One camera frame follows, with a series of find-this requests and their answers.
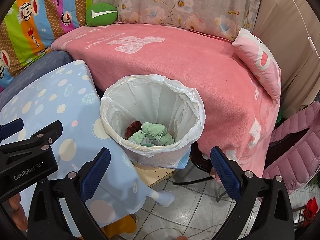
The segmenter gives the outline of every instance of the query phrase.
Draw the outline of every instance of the white star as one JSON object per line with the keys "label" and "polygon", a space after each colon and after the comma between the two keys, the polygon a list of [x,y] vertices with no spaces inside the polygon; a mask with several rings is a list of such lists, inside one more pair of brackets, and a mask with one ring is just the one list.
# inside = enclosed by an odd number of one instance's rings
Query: white star
{"label": "white star", "polygon": [[12,14],[12,12],[13,12],[13,9],[10,8],[7,14]]}

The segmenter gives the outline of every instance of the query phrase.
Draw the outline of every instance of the round green cushion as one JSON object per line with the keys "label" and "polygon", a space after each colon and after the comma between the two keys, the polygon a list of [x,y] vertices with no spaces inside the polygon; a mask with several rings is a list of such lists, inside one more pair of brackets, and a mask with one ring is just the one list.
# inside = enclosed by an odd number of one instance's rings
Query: round green cushion
{"label": "round green cushion", "polygon": [[89,7],[89,9],[87,10],[87,13],[85,14],[85,20],[87,22],[87,25],[91,27],[91,26],[105,26],[105,25],[113,24],[118,17],[117,12],[106,13],[106,14],[95,16],[97,13],[113,11],[113,10],[116,11],[116,8],[111,4],[95,3],[94,5]]}

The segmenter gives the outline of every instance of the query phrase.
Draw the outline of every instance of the white and pink pillow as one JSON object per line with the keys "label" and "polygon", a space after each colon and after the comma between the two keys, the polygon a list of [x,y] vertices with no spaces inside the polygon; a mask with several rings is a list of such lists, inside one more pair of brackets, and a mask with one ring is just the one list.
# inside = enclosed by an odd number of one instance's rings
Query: white and pink pillow
{"label": "white and pink pillow", "polygon": [[263,88],[278,103],[281,94],[280,68],[267,46],[242,28],[238,37],[232,43],[236,54],[247,65]]}

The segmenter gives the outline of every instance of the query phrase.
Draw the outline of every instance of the white check mark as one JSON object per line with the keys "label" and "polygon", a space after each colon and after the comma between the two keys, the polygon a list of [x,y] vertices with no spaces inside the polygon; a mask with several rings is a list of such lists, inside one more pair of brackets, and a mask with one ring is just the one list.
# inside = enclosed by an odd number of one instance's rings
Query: white check mark
{"label": "white check mark", "polygon": [[104,14],[107,14],[107,13],[112,13],[112,12],[117,12],[117,11],[113,10],[113,11],[105,11],[105,12],[95,13],[94,11],[91,10],[91,17],[95,18],[97,16],[104,15]]}

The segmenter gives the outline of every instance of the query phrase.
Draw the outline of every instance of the trash bag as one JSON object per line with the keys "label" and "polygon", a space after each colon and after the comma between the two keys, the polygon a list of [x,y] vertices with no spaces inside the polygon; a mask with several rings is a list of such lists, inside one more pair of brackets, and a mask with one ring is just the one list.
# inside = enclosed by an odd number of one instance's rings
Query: trash bag
{"label": "trash bag", "polygon": [[[101,99],[100,117],[105,132],[131,160],[140,165],[175,169],[181,168],[180,160],[200,138],[205,112],[196,89],[151,74],[126,76],[107,88]],[[125,131],[134,121],[163,124],[173,133],[175,143],[146,147],[125,140]]]}

